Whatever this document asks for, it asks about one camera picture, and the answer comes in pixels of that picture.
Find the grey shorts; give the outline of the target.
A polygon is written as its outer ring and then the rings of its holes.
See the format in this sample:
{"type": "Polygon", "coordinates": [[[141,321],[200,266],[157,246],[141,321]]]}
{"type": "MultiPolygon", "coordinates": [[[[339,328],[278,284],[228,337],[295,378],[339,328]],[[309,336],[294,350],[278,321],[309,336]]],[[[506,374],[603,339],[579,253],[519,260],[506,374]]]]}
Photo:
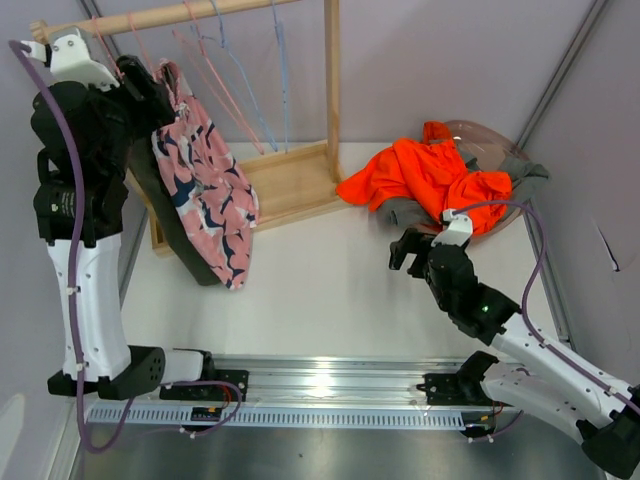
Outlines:
{"type": "MultiPolygon", "coordinates": [[[[520,156],[506,156],[498,171],[509,176],[512,182],[511,200],[518,203],[529,201],[550,179],[550,173],[543,165],[520,156]]],[[[407,228],[413,224],[423,224],[431,229],[438,226],[438,222],[416,200],[408,198],[386,200],[375,215],[379,222],[399,228],[407,228]]]]}

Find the dark olive shorts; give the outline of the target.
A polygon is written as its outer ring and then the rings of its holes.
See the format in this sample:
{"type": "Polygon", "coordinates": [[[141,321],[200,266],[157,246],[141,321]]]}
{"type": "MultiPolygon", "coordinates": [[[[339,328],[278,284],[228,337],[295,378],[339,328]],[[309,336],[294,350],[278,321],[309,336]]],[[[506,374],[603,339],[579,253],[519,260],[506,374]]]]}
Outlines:
{"type": "Polygon", "coordinates": [[[188,239],[171,196],[161,178],[151,139],[136,140],[129,150],[128,177],[155,222],[151,227],[154,251],[170,248],[195,282],[210,287],[221,283],[188,239]]]}

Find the orange shorts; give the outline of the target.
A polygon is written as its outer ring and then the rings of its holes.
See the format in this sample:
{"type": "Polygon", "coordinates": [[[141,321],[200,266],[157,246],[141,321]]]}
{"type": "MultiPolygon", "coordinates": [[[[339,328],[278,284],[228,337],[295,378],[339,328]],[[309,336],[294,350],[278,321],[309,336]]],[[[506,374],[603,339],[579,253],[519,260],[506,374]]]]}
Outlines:
{"type": "Polygon", "coordinates": [[[473,234],[480,236],[505,215],[512,181],[505,172],[470,172],[451,139],[426,144],[401,138],[341,182],[336,193],[372,212],[394,198],[415,200],[432,218],[472,206],[473,234]]]}
{"type": "Polygon", "coordinates": [[[423,124],[422,140],[425,144],[439,143],[452,140],[449,127],[438,121],[427,121],[423,124]]]}

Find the blue wire hanger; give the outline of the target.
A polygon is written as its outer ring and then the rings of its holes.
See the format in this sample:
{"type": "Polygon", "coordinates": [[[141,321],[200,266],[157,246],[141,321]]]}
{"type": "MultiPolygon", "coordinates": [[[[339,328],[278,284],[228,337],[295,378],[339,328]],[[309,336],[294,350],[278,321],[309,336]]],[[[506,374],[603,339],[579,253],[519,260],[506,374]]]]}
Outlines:
{"type": "Polygon", "coordinates": [[[274,31],[275,31],[276,43],[277,43],[278,55],[279,55],[279,68],[280,68],[281,90],[282,90],[283,128],[284,128],[283,140],[284,140],[285,152],[288,152],[289,151],[289,128],[290,128],[288,68],[287,68],[285,38],[284,38],[284,27],[283,27],[283,23],[280,21],[278,17],[277,5],[274,0],[271,1],[271,12],[273,16],[274,31]]]}
{"type": "Polygon", "coordinates": [[[213,36],[210,35],[204,35],[201,33],[197,33],[197,36],[199,39],[204,39],[204,40],[209,40],[213,43],[215,43],[219,48],[221,48],[226,55],[229,57],[229,59],[232,61],[232,63],[236,66],[236,68],[238,69],[240,76],[242,78],[242,81],[244,82],[244,86],[246,88],[247,94],[249,95],[249,100],[251,101],[251,105],[252,108],[254,110],[254,113],[256,115],[256,118],[258,120],[259,126],[262,130],[262,133],[265,136],[265,139],[267,141],[267,143],[269,144],[269,146],[271,147],[271,149],[274,152],[278,152],[279,151],[279,147],[277,145],[277,142],[274,138],[274,135],[270,129],[270,127],[268,126],[262,111],[260,109],[260,106],[258,104],[257,98],[255,96],[254,90],[252,88],[252,85],[249,81],[248,75],[246,73],[246,70],[244,69],[243,65],[241,64],[241,62],[239,61],[239,59],[237,58],[237,56],[233,53],[231,46],[230,46],[230,42],[226,37],[225,34],[225,26],[224,26],[224,21],[222,19],[222,15],[221,15],[221,11],[218,7],[217,1],[216,0],[210,0],[209,3],[211,4],[214,13],[216,15],[216,18],[218,19],[218,29],[219,29],[219,35],[217,38],[214,38],[213,36]]]}

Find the pink patterned shorts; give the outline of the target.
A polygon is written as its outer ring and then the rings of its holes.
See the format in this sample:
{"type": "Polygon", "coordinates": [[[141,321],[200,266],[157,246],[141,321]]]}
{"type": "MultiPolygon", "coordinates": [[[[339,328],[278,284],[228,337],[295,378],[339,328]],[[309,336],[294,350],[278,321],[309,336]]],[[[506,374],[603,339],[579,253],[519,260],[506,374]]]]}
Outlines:
{"type": "Polygon", "coordinates": [[[151,137],[160,176],[206,271],[227,289],[240,289],[259,220],[257,193],[178,65],[163,60],[156,75],[175,113],[151,137]]]}

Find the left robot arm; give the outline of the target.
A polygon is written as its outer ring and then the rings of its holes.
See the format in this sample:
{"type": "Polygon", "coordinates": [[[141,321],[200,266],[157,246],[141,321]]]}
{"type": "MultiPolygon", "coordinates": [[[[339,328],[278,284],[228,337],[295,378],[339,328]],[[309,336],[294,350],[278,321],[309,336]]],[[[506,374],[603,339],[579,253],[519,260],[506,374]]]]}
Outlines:
{"type": "Polygon", "coordinates": [[[129,151],[174,114],[137,57],[123,55],[116,65],[117,86],[59,81],[33,100],[31,127],[43,144],[33,205],[58,276],[65,329],[64,364],[47,388],[56,396],[126,400],[175,387],[179,398],[204,400],[217,387],[210,353],[125,339],[118,257],[129,151]]]}

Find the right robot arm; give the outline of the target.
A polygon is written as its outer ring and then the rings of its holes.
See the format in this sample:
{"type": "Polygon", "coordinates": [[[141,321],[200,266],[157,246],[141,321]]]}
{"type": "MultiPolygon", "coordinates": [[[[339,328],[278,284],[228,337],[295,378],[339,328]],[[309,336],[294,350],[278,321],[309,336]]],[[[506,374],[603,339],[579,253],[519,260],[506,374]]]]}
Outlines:
{"type": "Polygon", "coordinates": [[[399,269],[408,255],[415,257],[409,274],[426,281],[459,331],[521,365],[509,367],[483,351],[474,353],[456,380],[464,401],[487,397],[516,407],[571,437],[611,476],[633,476],[639,465],[637,387],[548,337],[523,307],[480,282],[465,246],[438,244],[434,236],[410,228],[390,246],[390,269],[399,269]]]}

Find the pink translucent plastic basin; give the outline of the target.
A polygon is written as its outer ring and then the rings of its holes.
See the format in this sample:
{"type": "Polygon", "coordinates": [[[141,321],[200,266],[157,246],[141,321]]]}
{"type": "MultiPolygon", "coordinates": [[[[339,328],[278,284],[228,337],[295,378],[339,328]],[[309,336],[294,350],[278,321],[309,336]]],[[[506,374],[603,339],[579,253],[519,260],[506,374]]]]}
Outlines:
{"type": "MultiPolygon", "coordinates": [[[[449,121],[445,124],[449,127],[452,140],[470,172],[498,171],[498,167],[506,156],[520,156],[525,160],[530,160],[511,140],[488,127],[470,121],[449,121]]],[[[512,201],[510,198],[503,203],[507,206],[505,215],[490,232],[480,236],[473,234],[474,241],[478,242],[489,238],[492,234],[506,228],[518,216],[518,202],[512,201]]],[[[468,206],[458,210],[469,216],[472,208],[472,206],[468,206]]],[[[438,222],[435,230],[442,231],[443,229],[441,215],[434,218],[438,222]]]]}

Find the wooden clothes rack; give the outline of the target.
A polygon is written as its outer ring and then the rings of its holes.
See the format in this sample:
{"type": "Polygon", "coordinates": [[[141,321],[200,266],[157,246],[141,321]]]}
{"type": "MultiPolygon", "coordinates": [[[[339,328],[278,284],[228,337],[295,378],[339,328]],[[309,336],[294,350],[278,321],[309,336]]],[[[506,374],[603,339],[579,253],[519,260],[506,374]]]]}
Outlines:
{"type": "MultiPolygon", "coordinates": [[[[215,7],[210,1],[197,1],[193,7],[171,5],[139,11],[133,14],[131,21],[123,15],[55,26],[38,20],[31,23],[29,29],[35,41],[48,44],[68,28],[77,27],[91,36],[107,37],[130,32],[137,27],[149,29],[271,4],[268,0],[229,0],[215,7]]],[[[337,1],[324,3],[324,27],[328,138],[243,162],[244,171],[260,199],[260,230],[330,213],[344,206],[335,191],[344,178],[339,162],[340,7],[337,1]]]]}

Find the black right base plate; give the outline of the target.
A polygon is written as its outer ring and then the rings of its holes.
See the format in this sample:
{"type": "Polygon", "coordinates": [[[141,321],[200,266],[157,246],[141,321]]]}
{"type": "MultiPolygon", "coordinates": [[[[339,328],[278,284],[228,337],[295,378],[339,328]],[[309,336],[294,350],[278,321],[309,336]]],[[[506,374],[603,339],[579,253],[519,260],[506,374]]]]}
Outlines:
{"type": "Polygon", "coordinates": [[[432,406],[491,406],[477,380],[454,373],[427,373],[415,388],[425,394],[432,406]]]}

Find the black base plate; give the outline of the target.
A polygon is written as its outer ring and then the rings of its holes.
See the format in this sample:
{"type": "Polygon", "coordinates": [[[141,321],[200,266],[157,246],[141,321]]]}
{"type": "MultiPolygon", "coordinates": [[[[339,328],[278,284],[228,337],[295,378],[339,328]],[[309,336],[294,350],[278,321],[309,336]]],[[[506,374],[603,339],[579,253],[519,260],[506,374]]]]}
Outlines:
{"type": "Polygon", "coordinates": [[[248,370],[223,369],[216,370],[204,379],[162,385],[159,397],[162,400],[191,402],[243,402],[248,387],[248,370]]]}
{"type": "Polygon", "coordinates": [[[491,406],[477,380],[454,373],[427,373],[415,388],[425,394],[432,406],[491,406]]]}

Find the aluminium mounting rail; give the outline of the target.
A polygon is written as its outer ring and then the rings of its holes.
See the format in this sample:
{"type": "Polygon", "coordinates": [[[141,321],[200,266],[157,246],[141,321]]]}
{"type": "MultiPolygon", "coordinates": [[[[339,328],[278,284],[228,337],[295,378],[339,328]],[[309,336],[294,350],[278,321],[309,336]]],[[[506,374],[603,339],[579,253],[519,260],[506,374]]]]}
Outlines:
{"type": "Polygon", "coordinates": [[[247,408],[400,409],[426,403],[426,373],[453,373],[466,359],[226,355],[221,369],[246,370],[247,408]]]}

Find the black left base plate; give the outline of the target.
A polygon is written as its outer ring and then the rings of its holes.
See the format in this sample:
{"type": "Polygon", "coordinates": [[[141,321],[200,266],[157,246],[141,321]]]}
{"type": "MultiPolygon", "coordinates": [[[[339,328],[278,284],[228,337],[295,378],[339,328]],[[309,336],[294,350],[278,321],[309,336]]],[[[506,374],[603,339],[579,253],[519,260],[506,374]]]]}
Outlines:
{"type": "Polygon", "coordinates": [[[248,387],[248,370],[223,369],[216,370],[204,379],[162,385],[159,397],[162,400],[191,402],[243,402],[248,387]]]}

